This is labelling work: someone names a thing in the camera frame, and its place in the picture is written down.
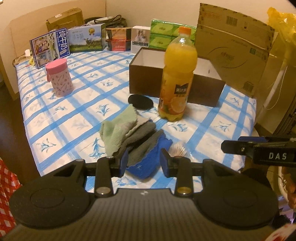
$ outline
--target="metal screw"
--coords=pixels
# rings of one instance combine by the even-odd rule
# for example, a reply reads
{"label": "metal screw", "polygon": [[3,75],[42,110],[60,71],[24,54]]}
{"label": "metal screw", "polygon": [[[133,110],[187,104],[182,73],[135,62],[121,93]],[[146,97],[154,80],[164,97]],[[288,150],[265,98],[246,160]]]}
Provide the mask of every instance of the metal screw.
{"label": "metal screw", "polygon": [[192,190],[191,190],[191,188],[189,188],[189,187],[179,187],[179,188],[177,189],[177,192],[178,192],[179,194],[182,194],[182,195],[187,195],[187,194],[191,193]]}
{"label": "metal screw", "polygon": [[96,192],[101,195],[106,195],[111,192],[111,189],[109,187],[99,187],[96,189]]}

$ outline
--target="brown cardboard box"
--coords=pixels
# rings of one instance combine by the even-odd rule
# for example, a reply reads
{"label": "brown cardboard box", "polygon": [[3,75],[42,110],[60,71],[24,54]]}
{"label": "brown cardboard box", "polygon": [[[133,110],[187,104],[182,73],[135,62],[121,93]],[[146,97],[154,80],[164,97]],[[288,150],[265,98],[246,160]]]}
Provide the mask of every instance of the brown cardboard box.
{"label": "brown cardboard box", "polygon": [[61,28],[73,28],[84,24],[80,8],[72,8],[68,11],[55,15],[46,21],[48,31]]}
{"label": "brown cardboard box", "polygon": [[[129,66],[131,94],[159,97],[165,50],[141,48]],[[215,107],[225,82],[207,59],[198,58],[188,102]]]}
{"label": "brown cardboard box", "polygon": [[195,46],[227,85],[253,97],[261,80],[274,29],[252,17],[200,4]]}

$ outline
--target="bag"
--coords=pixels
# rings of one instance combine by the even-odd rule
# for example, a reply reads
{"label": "bag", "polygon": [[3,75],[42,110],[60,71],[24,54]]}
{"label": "bag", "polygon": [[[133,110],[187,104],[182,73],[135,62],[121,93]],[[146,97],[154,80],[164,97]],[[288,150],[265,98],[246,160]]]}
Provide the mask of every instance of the bag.
{"label": "bag", "polygon": [[270,7],[267,11],[268,25],[278,32],[281,41],[274,41],[271,54],[290,65],[296,66],[296,14],[281,13]]}
{"label": "bag", "polygon": [[92,17],[85,19],[85,24],[99,24],[105,23],[106,28],[127,27],[126,19],[120,14],[115,17]]}
{"label": "bag", "polygon": [[0,157],[0,237],[7,234],[16,225],[8,202],[11,195],[20,186],[17,176],[8,170]]}

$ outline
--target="green tissue package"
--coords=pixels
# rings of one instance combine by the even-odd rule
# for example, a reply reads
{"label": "green tissue package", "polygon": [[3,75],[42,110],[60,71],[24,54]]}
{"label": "green tissue package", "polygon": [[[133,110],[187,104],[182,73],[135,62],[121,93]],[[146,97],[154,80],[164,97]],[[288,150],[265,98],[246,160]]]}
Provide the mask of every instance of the green tissue package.
{"label": "green tissue package", "polygon": [[191,28],[190,39],[195,44],[196,26],[171,23],[158,19],[152,19],[149,47],[156,49],[166,49],[170,42],[179,36],[179,27],[185,26]]}

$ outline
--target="open brown box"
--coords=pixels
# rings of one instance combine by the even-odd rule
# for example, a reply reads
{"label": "open brown box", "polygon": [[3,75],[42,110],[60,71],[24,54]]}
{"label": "open brown box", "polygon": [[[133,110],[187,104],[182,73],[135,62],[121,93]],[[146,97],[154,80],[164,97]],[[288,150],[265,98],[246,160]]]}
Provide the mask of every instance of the open brown box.
{"label": "open brown box", "polygon": [[[129,65],[131,94],[159,97],[165,50],[141,48]],[[225,85],[212,63],[198,58],[188,102],[215,107]]]}

